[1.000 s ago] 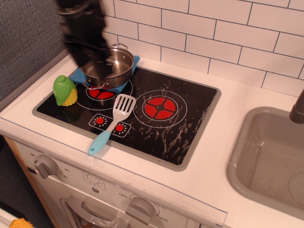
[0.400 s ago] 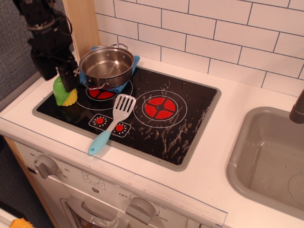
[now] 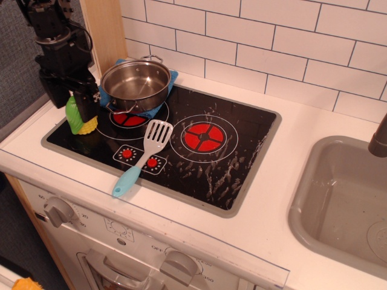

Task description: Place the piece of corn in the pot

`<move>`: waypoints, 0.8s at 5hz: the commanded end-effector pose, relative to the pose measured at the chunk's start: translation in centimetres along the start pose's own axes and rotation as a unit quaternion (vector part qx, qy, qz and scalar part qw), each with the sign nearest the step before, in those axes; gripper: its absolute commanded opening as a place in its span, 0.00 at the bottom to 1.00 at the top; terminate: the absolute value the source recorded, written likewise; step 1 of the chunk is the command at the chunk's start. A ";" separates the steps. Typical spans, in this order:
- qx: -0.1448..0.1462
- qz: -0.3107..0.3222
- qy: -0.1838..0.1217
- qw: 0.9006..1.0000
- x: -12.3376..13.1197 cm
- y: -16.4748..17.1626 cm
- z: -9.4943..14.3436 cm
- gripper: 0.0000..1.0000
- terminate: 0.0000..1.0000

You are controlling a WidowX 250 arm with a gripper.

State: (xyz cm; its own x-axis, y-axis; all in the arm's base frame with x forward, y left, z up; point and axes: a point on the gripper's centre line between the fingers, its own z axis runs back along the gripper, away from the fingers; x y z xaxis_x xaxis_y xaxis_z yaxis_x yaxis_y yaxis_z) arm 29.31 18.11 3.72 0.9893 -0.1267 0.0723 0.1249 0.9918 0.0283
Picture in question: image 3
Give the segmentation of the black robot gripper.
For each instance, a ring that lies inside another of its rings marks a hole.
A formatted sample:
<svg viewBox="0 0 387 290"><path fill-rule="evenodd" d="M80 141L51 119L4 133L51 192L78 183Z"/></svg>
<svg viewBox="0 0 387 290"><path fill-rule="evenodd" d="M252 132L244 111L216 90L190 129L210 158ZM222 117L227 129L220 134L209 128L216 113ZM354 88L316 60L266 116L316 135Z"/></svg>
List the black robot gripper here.
<svg viewBox="0 0 387 290"><path fill-rule="evenodd" d="M90 34L77 22L40 23L34 30L35 41L42 48L35 61L45 92L55 107L62 108L72 91L83 122L90 121L100 107L100 93L88 70L93 48Z"/></svg>

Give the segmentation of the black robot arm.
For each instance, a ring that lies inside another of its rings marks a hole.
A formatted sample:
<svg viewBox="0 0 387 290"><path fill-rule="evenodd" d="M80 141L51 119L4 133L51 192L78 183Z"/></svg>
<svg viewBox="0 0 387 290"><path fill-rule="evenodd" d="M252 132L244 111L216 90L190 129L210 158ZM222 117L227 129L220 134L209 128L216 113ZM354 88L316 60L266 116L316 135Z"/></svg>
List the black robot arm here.
<svg viewBox="0 0 387 290"><path fill-rule="evenodd" d="M18 1L27 24L35 32L34 41L42 54L36 56L39 78L57 108L66 105L73 93L80 119L96 117L100 93L89 71L93 41L89 32L71 20L70 1Z"/></svg>

